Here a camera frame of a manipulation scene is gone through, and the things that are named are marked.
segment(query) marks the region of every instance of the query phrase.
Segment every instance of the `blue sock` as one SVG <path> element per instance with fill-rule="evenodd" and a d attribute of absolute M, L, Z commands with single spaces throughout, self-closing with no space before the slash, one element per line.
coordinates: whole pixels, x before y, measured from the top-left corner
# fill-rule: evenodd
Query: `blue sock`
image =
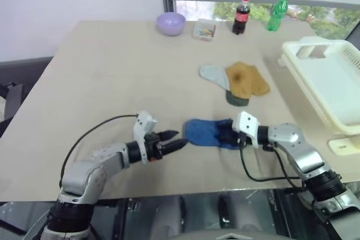
<path fill-rule="evenodd" d="M 237 133 L 232 130 L 231 125 L 231 119 L 219 121 L 191 119 L 185 123 L 185 137 L 197 146 L 238 150 Z"/>

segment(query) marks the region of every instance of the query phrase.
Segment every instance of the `green foliage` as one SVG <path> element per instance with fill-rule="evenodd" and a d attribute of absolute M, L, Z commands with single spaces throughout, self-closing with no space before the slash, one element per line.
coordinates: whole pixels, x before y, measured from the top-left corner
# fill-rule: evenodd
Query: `green foliage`
<path fill-rule="evenodd" d="M 217 2 L 214 19 L 230 20 L 235 18 L 239 3 Z M 250 18 L 266 22 L 270 19 L 271 4 L 250 4 Z M 300 13 L 288 11 L 287 15 L 294 20 L 308 21 L 315 33 L 327 39 L 344 39 L 360 20 L 360 10 L 334 9 L 335 20 L 329 21 L 327 16 L 332 10 L 327 7 L 300 6 Z"/>

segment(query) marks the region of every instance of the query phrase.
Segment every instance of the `bottle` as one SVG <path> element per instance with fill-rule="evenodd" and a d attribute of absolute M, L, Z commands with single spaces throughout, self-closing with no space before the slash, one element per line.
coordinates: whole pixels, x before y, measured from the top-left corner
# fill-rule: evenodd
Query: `bottle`
<path fill-rule="evenodd" d="M 280 0 L 275 4 L 270 20 L 266 26 L 269 31 L 276 31 L 279 29 L 281 21 L 286 15 L 288 5 L 289 0 Z"/>
<path fill-rule="evenodd" d="M 232 32 L 236 35 L 242 34 L 245 31 L 246 22 L 248 21 L 250 13 L 249 0 L 242 0 L 242 3 L 236 8 L 236 17 Z"/>

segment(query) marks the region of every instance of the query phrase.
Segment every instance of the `brown sock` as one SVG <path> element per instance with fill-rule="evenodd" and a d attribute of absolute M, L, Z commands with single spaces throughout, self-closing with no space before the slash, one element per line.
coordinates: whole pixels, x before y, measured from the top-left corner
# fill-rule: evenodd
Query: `brown sock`
<path fill-rule="evenodd" d="M 237 62 L 226 69 L 229 78 L 230 91 L 235 97 L 250 98 L 253 72 L 251 66 Z"/>
<path fill-rule="evenodd" d="M 270 87 L 268 83 L 264 80 L 261 76 L 260 72 L 258 71 L 257 67 L 250 66 L 253 82 L 251 85 L 251 92 L 255 96 L 262 96 L 270 92 Z"/>

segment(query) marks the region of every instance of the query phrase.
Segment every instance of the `dish rack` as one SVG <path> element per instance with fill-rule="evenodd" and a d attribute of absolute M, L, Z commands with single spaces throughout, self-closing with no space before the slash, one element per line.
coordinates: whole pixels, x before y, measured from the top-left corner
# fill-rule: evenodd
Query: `dish rack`
<path fill-rule="evenodd" d="M 336 134 L 360 134 L 360 51 L 354 45 L 306 37 L 285 42 L 280 61 L 329 129 Z M 340 155 L 360 153 L 360 140 L 355 137 L 332 140 L 329 146 Z"/>

